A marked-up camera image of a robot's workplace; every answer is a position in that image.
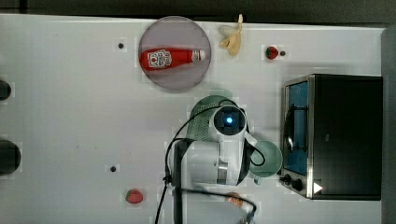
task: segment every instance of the grey plate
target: grey plate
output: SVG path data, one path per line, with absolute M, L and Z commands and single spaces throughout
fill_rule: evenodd
M 202 81 L 210 65 L 210 42 L 204 30 L 194 21 L 184 17 L 165 17 L 153 24 L 142 35 L 138 55 L 147 49 L 174 47 L 183 49 L 203 49 L 206 59 L 184 64 L 176 68 L 145 71 L 154 83 L 169 90 L 182 91 Z

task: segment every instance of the microwave window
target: microwave window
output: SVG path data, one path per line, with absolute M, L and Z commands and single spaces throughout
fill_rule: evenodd
M 284 168 L 300 175 L 306 175 L 307 160 L 307 116 L 308 83 L 288 86 L 289 101 L 285 121 Z

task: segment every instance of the black cable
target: black cable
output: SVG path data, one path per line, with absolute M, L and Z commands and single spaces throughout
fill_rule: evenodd
M 160 204 L 158 204 L 157 216 L 156 216 L 156 218 L 155 218 L 155 224 L 158 223 L 158 218 L 159 218 L 160 213 L 161 213 L 161 207 L 163 206 L 163 198 L 164 198 L 164 195 L 165 195 L 165 192 L 166 192 L 166 189 L 167 189 L 167 185 L 168 185 L 169 183 L 172 182 L 172 176 L 171 176 L 171 174 L 170 174 L 170 170 L 169 170 L 169 166 L 168 166 L 168 157 L 169 157 L 169 152 L 170 152 L 170 150 L 171 150 L 171 148 L 172 148 L 173 143 L 176 142 L 177 140 L 183 139 L 183 138 L 177 138 L 177 136 L 180 134 L 181 130 L 183 130 L 183 128 L 186 127 L 186 125 L 187 125 L 190 121 L 192 121 L 193 119 L 195 119 L 195 117 L 197 117 L 198 115 L 200 115 L 200 114 L 202 114 L 202 113 L 205 113 L 205 112 L 208 111 L 208 110 L 217 109 L 217 108 L 219 108 L 219 107 L 221 107 L 221 106 L 218 105 L 218 106 L 209 107 L 209 108 L 207 108 L 207 109 L 205 109 L 205 110 L 203 110 L 203 111 L 200 111 L 200 112 L 196 113 L 196 114 L 193 115 L 191 118 L 189 118 L 189 119 L 178 129 L 177 133 L 175 134 L 175 137 L 172 139 L 171 143 L 169 144 L 168 148 L 166 149 L 166 153 L 165 153 L 165 177 L 163 178 L 163 181 L 165 182 L 165 187 L 163 188 L 163 195 L 162 195 L 162 197 L 161 197 Z
M 249 203 L 249 204 L 253 207 L 253 209 L 251 210 L 251 212 L 249 212 L 249 213 L 247 214 L 247 219 L 248 219 L 248 220 L 253 219 L 254 213 L 255 213 L 256 210 L 257 210 L 257 206 L 256 206 L 256 204 L 255 204 L 254 202 L 252 202 L 252 201 L 250 201 L 250 200 L 248 200 L 248 199 L 245 199 L 245 198 L 238 197 L 238 196 L 233 196 L 233 195 L 230 195 L 230 194 L 223 194 L 223 193 L 209 192 L 209 191 L 202 191 L 202 190 L 196 190 L 196 189 L 181 189 L 181 190 L 187 191 L 187 192 L 189 192 L 189 193 L 200 193 L 200 194 L 208 194 L 208 195 L 221 196 L 221 197 L 226 197 L 226 198 L 235 198 L 235 199 L 242 200 L 242 201 L 244 201 L 245 203 Z
M 160 217 L 160 212 L 161 212 L 161 207 L 163 206 L 163 198 L 165 197 L 165 192 L 166 189 L 168 187 L 165 185 L 165 187 L 163 187 L 163 195 L 161 196 L 161 200 L 160 200 L 160 204 L 158 205 L 158 209 L 157 209 L 157 216 L 155 217 L 155 223 L 158 223 L 158 218 Z
M 181 126 L 181 127 L 178 129 L 178 131 L 177 131 L 177 133 L 175 134 L 175 137 L 172 139 L 172 142 L 171 142 L 171 143 L 174 143 L 174 142 L 176 141 L 177 136 L 180 134 L 181 130 L 183 130 L 183 128 L 186 127 L 186 125 L 187 125 L 190 121 L 192 121 L 193 119 L 195 119 L 195 117 L 197 117 L 198 115 L 200 115 L 200 114 L 202 114 L 202 113 L 205 113 L 205 112 L 208 111 L 208 110 L 217 109 L 217 108 L 220 108 L 220 105 L 218 105 L 218 106 L 213 106 L 213 107 L 209 107 L 209 108 L 207 108 L 207 109 L 205 109 L 205 110 L 203 110 L 203 111 L 200 111 L 200 112 L 196 113 L 194 116 L 192 116 L 191 118 L 189 118 L 189 119 L 183 124 L 183 126 Z M 166 149 L 166 153 L 165 153 L 165 178 L 166 178 L 166 179 L 165 179 L 165 184 L 168 184 L 168 183 L 170 183 L 170 181 L 172 181 L 172 176 L 170 175 L 170 170 L 169 170 L 169 166 L 168 166 L 168 156 L 169 156 L 169 151 L 171 150 L 171 148 L 172 148 L 172 144 L 169 144 L 168 149 Z
M 255 165 L 255 166 L 262 166 L 262 165 L 264 165 L 264 164 L 265 164 L 265 157 L 264 157 L 264 155 L 263 155 L 262 152 L 260 152 L 257 148 L 254 148 L 254 150 L 257 151 L 260 155 L 262 155 L 262 163 L 257 164 L 257 163 L 255 163 L 251 158 L 250 158 L 250 162 L 251 162 L 253 165 Z
M 221 103 L 223 103 L 223 102 L 230 102 L 230 103 L 233 104 L 234 106 L 238 107 L 238 105 L 237 105 L 234 101 L 229 100 L 229 99 L 221 100 L 221 101 L 218 103 L 218 105 L 221 105 Z

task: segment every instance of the white countertop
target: white countertop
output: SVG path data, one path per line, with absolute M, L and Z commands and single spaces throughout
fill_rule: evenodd
M 153 223 L 163 189 L 167 143 L 196 102 L 227 89 L 251 131 L 279 145 L 282 84 L 313 73 L 380 76 L 383 29 L 244 24 L 232 58 L 217 22 L 197 22 L 212 44 L 203 82 L 182 93 L 151 83 L 137 62 L 140 36 L 153 20 L 0 15 L 0 137 L 22 152 L 20 169 L 0 177 L 0 218 L 11 223 Z M 119 41 L 124 49 L 118 49 Z M 287 52 L 262 58 L 266 46 Z M 119 171 L 108 172 L 117 164 Z M 128 189 L 145 201 L 131 206 Z M 257 203 L 256 223 L 381 222 L 380 202 L 308 201 L 266 178 L 237 191 Z M 164 203 L 170 223 L 172 197 Z

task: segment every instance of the ketchup bottle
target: ketchup bottle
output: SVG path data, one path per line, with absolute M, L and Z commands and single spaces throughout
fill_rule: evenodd
M 140 65 L 148 71 L 173 68 L 185 63 L 195 63 L 205 59 L 202 49 L 157 48 L 143 51 Z

